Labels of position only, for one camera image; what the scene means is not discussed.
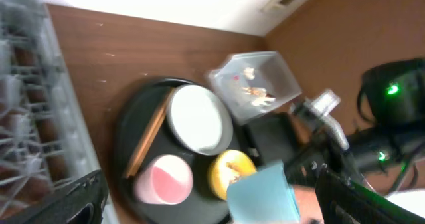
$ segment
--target chopsticks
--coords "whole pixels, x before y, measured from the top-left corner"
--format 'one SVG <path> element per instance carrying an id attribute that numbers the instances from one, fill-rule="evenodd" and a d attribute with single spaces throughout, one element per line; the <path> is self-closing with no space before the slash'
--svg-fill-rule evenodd
<path id="1" fill-rule="evenodd" d="M 171 100 L 171 97 L 173 96 L 174 90 L 174 88 L 170 90 L 170 92 L 165 96 L 164 101 L 153 113 L 153 116 L 147 124 L 147 128 L 145 129 L 139 144 L 131 156 L 126 172 L 124 173 L 125 178 L 133 177 L 137 174 L 137 171 L 139 170 L 140 165 L 147 154 L 147 151 L 151 147 L 153 140 L 159 131 L 159 128 L 164 122 L 165 115 L 167 114 L 167 106 Z"/>

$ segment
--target round black tray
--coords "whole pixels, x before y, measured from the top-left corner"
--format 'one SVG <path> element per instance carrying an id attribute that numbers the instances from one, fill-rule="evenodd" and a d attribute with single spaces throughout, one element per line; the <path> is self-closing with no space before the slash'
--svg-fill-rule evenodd
<path id="1" fill-rule="evenodd" d="M 225 201 L 215 197 L 209 189 L 207 170 L 216 156 L 196 154 L 184 148 L 172 134 L 167 119 L 158 131 L 139 172 L 155 157 L 174 154 L 183 158 L 193 172 L 193 189 L 184 202 L 177 205 L 152 205 L 142 203 L 133 196 L 133 179 L 122 178 L 131 155 L 137 146 L 154 110 L 162 102 L 171 87 L 194 84 L 178 78 L 159 78 L 144 85 L 123 109 L 117 123 L 113 154 L 113 175 L 118 190 L 129 208 L 141 219 L 155 224 L 219 224 L 230 221 Z M 229 149 L 241 150 L 234 133 Z"/>

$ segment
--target pink mug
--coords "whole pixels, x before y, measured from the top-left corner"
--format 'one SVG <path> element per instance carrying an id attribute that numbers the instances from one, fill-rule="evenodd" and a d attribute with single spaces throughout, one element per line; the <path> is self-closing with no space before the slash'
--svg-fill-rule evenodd
<path id="1" fill-rule="evenodd" d="M 144 203 L 175 205 L 191 193 L 191 167 L 178 156 L 155 158 L 134 183 L 135 196 Z"/>

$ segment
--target light blue object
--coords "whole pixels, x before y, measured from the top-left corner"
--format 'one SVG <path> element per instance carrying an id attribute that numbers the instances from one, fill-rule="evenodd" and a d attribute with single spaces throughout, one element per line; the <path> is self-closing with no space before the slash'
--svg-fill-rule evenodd
<path id="1" fill-rule="evenodd" d="M 230 185 L 227 203 L 236 223 L 297 223 L 301 219 L 282 161 Z"/>

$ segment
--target yellow cup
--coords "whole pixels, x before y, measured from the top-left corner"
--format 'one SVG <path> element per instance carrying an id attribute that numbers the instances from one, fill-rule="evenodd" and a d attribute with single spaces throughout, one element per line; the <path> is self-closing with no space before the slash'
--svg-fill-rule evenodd
<path id="1" fill-rule="evenodd" d="M 217 197 L 226 200 L 230 184 L 256 172 L 254 163 L 246 154 L 238 150 L 226 150 L 210 165 L 208 183 Z"/>

